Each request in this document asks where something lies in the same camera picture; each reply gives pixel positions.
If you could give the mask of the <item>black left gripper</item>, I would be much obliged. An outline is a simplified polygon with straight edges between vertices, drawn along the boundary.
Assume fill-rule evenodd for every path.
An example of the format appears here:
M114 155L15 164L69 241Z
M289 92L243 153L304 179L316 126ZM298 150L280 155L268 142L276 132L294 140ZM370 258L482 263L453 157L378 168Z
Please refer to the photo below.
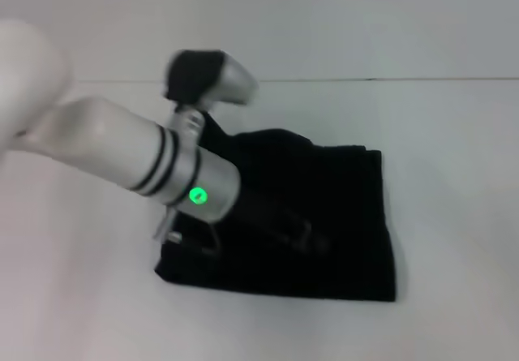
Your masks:
M226 238L256 255L274 251L312 254L311 223L276 198L245 185L239 189L226 225Z

